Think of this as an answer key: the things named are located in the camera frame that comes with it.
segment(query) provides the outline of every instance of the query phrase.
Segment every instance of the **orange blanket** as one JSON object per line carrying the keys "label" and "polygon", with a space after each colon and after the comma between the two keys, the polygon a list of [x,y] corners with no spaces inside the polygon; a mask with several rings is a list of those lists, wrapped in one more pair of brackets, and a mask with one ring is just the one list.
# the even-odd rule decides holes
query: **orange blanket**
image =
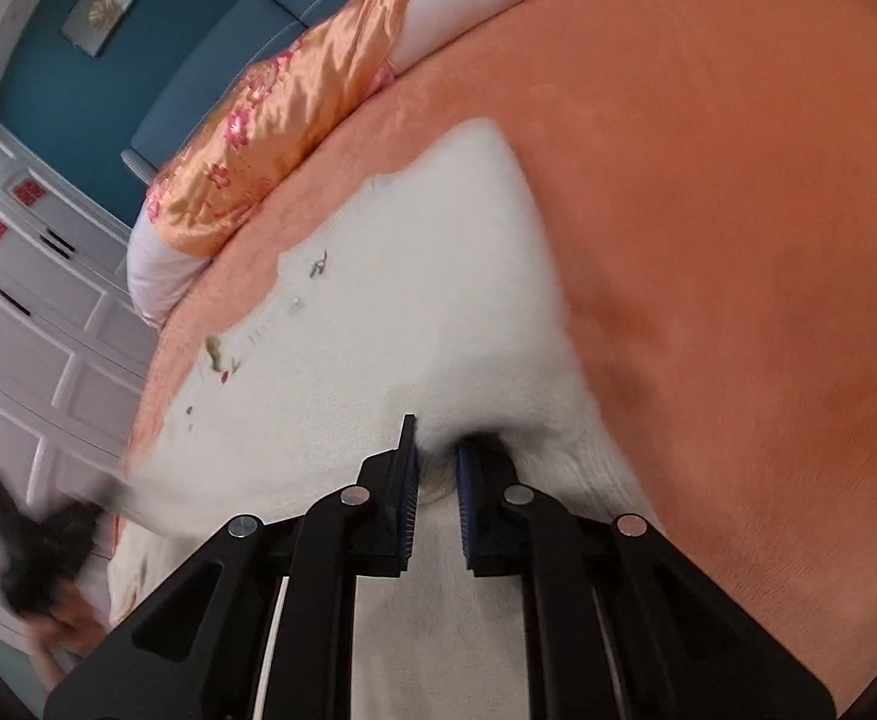
{"label": "orange blanket", "polygon": [[877,0],[531,0],[473,30],[238,233],[163,333],[133,448],[280,251],[475,116],[526,170],[671,538],[843,709],[877,672]]}

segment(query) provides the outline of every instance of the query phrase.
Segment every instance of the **black handle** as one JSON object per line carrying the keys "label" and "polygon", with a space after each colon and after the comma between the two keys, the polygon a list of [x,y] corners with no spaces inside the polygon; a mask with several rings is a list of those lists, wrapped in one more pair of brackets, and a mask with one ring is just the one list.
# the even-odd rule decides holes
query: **black handle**
{"label": "black handle", "polygon": [[58,233],[56,233],[53,229],[51,229],[51,227],[46,227],[46,230],[48,232],[48,235],[51,235],[51,237],[53,237],[59,244],[61,244],[63,247],[65,247],[72,254],[75,254],[77,249],[73,245],[70,245],[69,242],[67,242]]}
{"label": "black handle", "polygon": [[39,235],[38,240],[40,240],[48,248],[50,248],[52,251],[54,251],[59,257],[64,257],[65,260],[71,259],[70,254],[68,254],[63,248],[57,247],[57,245],[54,245],[50,240],[48,240],[48,238],[44,237],[43,235]]}
{"label": "black handle", "polygon": [[22,306],[22,304],[20,304],[17,300],[12,298],[12,296],[9,295],[9,293],[6,293],[5,290],[3,290],[2,288],[0,288],[0,295],[5,298],[5,300],[7,300],[9,303],[11,303],[15,308],[17,308],[20,312],[22,312],[25,317],[31,316],[31,312],[28,311],[28,309]]}

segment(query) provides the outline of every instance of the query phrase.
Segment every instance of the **teal wall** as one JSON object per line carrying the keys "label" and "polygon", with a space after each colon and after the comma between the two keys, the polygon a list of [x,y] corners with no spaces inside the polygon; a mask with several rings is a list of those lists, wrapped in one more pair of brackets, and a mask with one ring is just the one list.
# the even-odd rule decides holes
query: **teal wall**
{"label": "teal wall", "polygon": [[77,0],[41,0],[0,85],[0,122],[132,224],[144,186],[120,153],[185,57],[237,0],[137,0],[97,59],[59,28]]}
{"label": "teal wall", "polygon": [[0,641],[0,676],[14,694],[22,699],[25,707],[41,717],[44,709],[44,688],[31,665],[31,659],[3,641]]}

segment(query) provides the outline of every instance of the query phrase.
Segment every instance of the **orange satin pillow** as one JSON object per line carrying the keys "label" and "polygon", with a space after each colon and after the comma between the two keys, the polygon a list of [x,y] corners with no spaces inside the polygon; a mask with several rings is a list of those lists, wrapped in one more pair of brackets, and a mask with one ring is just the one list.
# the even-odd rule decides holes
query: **orange satin pillow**
{"label": "orange satin pillow", "polygon": [[252,210],[393,74],[408,0],[350,0],[288,49],[252,65],[161,170],[145,198],[158,237],[214,256]]}

